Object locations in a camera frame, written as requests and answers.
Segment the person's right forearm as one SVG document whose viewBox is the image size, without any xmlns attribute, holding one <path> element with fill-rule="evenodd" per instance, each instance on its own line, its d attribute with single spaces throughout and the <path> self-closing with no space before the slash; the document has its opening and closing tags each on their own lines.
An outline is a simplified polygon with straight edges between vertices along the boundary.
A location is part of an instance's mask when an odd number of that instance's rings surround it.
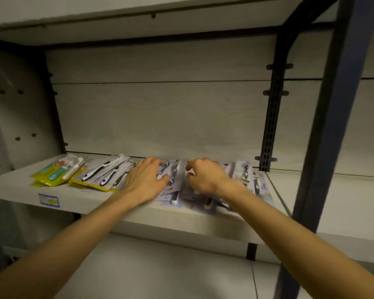
<svg viewBox="0 0 374 299">
<path fill-rule="evenodd" d="M 217 194 L 255 230 L 313 299 L 374 299 L 374 275 L 241 182 L 222 181 Z"/>
</svg>

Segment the black shelf bracket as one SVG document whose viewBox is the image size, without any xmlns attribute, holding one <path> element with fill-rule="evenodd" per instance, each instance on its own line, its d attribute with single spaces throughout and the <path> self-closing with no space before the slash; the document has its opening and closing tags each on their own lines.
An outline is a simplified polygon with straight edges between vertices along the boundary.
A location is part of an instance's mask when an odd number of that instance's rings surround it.
<svg viewBox="0 0 374 299">
<path fill-rule="evenodd" d="M 281 41 L 300 34 L 338 0 L 303 0 L 282 24 L 277 35 Z"/>
</svg>

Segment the green label tool packet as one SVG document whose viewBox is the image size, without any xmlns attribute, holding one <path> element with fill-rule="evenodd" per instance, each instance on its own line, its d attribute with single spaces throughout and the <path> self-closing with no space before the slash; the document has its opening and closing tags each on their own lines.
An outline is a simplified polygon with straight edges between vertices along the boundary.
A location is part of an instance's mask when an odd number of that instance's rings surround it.
<svg viewBox="0 0 374 299">
<path fill-rule="evenodd" d="M 253 171 L 253 181 L 250 181 L 250 185 L 257 197 L 273 207 L 276 206 L 264 174 Z"/>
<path fill-rule="evenodd" d="M 244 186 L 247 187 L 250 184 L 251 175 L 252 175 L 252 166 L 249 161 L 237 160 L 235 162 L 232 179 L 242 181 Z"/>
</svg>

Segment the blue shelf price label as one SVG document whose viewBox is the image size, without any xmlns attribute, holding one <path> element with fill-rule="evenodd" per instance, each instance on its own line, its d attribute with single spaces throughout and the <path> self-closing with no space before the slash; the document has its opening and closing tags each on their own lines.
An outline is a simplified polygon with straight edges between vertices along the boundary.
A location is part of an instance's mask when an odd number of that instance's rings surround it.
<svg viewBox="0 0 374 299">
<path fill-rule="evenodd" d="M 57 196 L 38 193 L 40 204 L 54 208 L 60 208 L 60 200 Z"/>
</svg>

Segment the white shelf board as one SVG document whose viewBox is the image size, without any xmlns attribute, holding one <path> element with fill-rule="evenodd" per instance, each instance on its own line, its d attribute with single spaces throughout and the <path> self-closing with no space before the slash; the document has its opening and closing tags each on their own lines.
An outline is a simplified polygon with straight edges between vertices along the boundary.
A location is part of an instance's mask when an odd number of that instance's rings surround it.
<svg viewBox="0 0 374 299">
<path fill-rule="evenodd" d="M 283 24 L 303 0 L 235 0 L 0 26 L 0 40 L 27 46 L 199 33 Z"/>
<path fill-rule="evenodd" d="M 335 174 L 317 234 L 351 259 L 374 263 L 374 177 Z"/>
<path fill-rule="evenodd" d="M 0 175 L 0 199 L 86 215 L 114 193 L 90 187 L 72 186 L 69 183 L 57 187 L 31 186 L 33 179 L 30 175 L 54 160 L 53 157 Z M 60 200 L 60 208 L 41 205 L 38 193 L 57 196 Z M 115 226 L 114 231 L 156 240 L 163 239 L 163 241 L 177 233 L 189 233 L 264 244 L 260 236 L 236 212 L 218 208 L 215 214 L 205 214 L 186 207 L 164 206 L 158 201 L 130 211 Z"/>
</svg>

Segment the black slotted shelf upright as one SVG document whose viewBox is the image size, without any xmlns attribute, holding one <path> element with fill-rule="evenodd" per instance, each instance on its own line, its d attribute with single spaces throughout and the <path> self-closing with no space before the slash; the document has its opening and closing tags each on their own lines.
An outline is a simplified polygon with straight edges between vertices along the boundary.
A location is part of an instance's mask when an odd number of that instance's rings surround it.
<svg viewBox="0 0 374 299">
<path fill-rule="evenodd" d="M 284 90 L 284 76 L 285 71 L 294 66 L 287 63 L 287 59 L 289 50 L 295 40 L 296 35 L 291 34 L 291 31 L 287 27 L 281 26 L 276 37 L 273 63 L 266 67 L 272 71 L 272 76 L 270 88 L 263 92 L 265 96 L 268 96 L 268 107 L 261 153 L 260 156 L 255 157 L 255 160 L 259 161 L 260 171 L 269 171 L 271 163 L 277 161 L 272 154 L 281 100 L 282 97 L 289 95 L 289 91 Z"/>
</svg>

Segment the yellow packet of teal toothbrushes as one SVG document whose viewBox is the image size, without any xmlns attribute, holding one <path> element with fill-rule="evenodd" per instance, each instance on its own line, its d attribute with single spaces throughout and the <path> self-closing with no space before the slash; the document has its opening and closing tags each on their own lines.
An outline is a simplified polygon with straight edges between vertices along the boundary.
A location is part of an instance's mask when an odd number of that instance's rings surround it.
<svg viewBox="0 0 374 299">
<path fill-rule="evenodd" d="M 60 186 L 68 182 L 84 163 L 85 158 L 67 153 L 30 175 L 30 178 L 43 186 Z"/>
</svg>

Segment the person's left hand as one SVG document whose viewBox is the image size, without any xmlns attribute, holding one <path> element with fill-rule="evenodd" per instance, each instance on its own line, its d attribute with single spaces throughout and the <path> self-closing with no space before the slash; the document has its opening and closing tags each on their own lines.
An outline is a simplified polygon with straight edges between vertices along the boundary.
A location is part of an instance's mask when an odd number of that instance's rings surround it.
<svg viewBox="0 0 374 299">
<path fill-rule="evenodd" d="M 136 207 L 156 198 L 162 191 L 156 191 L 158 170 L 163 166 L 162 160 L 149 157 L 129 171 L 125 186 L 121 191 L 121 201 Z"/>
</svg>

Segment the dark blue shelf post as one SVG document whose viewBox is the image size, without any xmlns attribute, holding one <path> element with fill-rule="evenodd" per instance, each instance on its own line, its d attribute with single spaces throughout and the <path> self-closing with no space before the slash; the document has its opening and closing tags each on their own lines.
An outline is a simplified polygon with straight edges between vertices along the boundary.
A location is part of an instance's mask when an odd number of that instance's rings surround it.
<svg viewBox="0 0 374 299">
<path fill-rule="evenodd" d="M 339 0 L 292 219 L 316 234 L 374 31 L 374 0 Z"/>
</svg>

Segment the pile of blue toothbrush packets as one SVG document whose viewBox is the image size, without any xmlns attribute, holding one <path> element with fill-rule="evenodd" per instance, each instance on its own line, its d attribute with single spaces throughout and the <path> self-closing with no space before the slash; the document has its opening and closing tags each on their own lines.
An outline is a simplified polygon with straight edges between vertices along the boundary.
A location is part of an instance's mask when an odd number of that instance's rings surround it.
<svg viewBox="0 0 374 299">
<path fill-rule="evenodd" d="M 165 166 L 160 167 L 157 177 L 170 175 L 171 179 L 165 190 L 154 201 L 164 206 L 186 207 L 205 214 L 215 214 L 218 208 L 230 211 L 229 204 L 223 199 L 213 195 L 205 196 L 192 188 L 187 180 L 188 171 L 185 170 L 187 164 L 187 159 L 181 159 L 168 161 Z"/>
</svg>

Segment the person's left forearm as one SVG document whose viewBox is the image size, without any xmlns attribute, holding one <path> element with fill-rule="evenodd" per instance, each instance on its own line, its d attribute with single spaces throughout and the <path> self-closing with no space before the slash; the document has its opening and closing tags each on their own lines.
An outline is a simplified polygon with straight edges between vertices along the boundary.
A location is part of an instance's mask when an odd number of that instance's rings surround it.
<svg viewBox="0 0 374 299">
<path fill-rule="evenodd" d="M 114 193 L 43 245 L 0 273 L 0 299 L 53 299 L 115 224 L 157 194 L 147 189 Z"/>
</svg>

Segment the person's right hand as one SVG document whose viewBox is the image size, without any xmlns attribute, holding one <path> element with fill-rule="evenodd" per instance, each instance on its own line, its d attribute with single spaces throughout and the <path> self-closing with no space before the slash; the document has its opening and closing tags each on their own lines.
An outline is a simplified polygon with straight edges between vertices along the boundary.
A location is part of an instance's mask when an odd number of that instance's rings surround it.
<svg viewBox="0 0 374 299">
<path fill-rule="evenodd" d="M 210 188 L 194 189 L 204 195 L 225 196 L 227 190 L 233 185 L 234 181 L 226 174 L 223 167 L 216 161 L 210 160 Z"/>
</svg>

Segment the white perforated side panel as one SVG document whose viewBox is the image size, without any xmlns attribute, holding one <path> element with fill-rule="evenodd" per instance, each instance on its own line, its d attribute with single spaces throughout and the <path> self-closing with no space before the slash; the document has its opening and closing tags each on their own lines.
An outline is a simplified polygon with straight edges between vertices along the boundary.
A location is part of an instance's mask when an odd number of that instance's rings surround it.
<svg viewBox="0 0 374 299">
<path fill-rule="evenodd" d="M 0 50 L 0 175 L 61 153 L 35 61 Z"/>
</svg>

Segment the yellow packet of white toothbrushes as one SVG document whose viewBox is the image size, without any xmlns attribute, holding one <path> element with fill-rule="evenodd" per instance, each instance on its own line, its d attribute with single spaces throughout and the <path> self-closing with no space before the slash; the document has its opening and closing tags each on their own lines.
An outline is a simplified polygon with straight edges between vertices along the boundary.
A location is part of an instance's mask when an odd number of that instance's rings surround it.
<svg viewBox="0 0 374 299">
<path fill-rule="evenodd" d="M 103 192 L 114 191 L 135 165 L 136 162 L 125 154 L 100 159 L 89 158 L 71 177 L 69 184 Z"/>
</svg>

